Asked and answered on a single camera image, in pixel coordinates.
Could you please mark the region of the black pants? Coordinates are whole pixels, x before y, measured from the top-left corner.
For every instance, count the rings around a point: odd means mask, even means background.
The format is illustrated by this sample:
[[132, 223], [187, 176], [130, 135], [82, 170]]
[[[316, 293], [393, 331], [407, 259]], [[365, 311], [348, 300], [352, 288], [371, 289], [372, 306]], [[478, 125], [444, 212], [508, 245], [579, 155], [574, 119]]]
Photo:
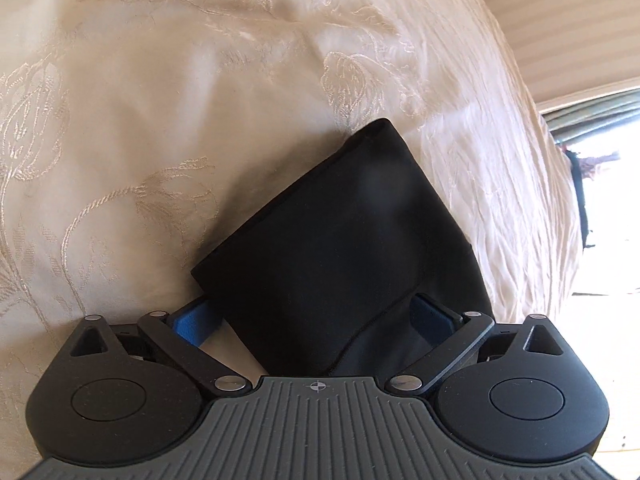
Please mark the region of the black pants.
[[425, 294], [489, 314], [473, 248], [387, 119], [371, 122], [194, 269], [209, 303], [272, 376], [385, 380], [431, 347]]

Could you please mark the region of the black cloth on bed edge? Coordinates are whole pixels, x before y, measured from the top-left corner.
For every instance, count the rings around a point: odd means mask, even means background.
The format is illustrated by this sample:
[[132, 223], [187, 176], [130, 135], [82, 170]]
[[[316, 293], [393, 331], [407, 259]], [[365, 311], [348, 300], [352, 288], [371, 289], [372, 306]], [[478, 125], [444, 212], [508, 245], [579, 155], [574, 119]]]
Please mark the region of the black cloth on bed edge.
[[570, 174], [574, 184], [576, 200], [579, 212], [580, 235], [582, 236], [582, 248], [586, 249], [588, 245], [588, 235], [590, 233], [588, 214], [586, 209], [586, 199], [584, 191], [584, 181], [594, 174], [593, 164], [585, 159], [580, 158], [575, 152], [565, 150], [564, 155], [570, 161]]

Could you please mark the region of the cream embroidered bedspread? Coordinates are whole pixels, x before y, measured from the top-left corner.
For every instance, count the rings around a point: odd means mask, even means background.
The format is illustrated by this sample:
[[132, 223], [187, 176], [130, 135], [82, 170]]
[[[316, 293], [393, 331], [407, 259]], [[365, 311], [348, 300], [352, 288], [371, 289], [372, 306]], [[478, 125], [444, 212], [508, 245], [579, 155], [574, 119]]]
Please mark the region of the cream embroidered bedspread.
[[484, 0], [1, 0], [1, 474], [78, 318], [196, 294], [190, 271], [389, 119], [462, 227], [495, 315], [556, 315], [570, 170]]

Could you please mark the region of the green striped curtain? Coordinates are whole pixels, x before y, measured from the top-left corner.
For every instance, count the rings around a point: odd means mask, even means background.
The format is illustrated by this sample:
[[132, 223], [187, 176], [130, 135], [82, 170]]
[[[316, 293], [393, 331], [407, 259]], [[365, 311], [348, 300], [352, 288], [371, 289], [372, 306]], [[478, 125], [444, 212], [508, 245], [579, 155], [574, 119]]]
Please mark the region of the green striped curtain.
[[555, 144], [570, 145], [639, 119], [638, 89], [600, 96], [543, 114]]

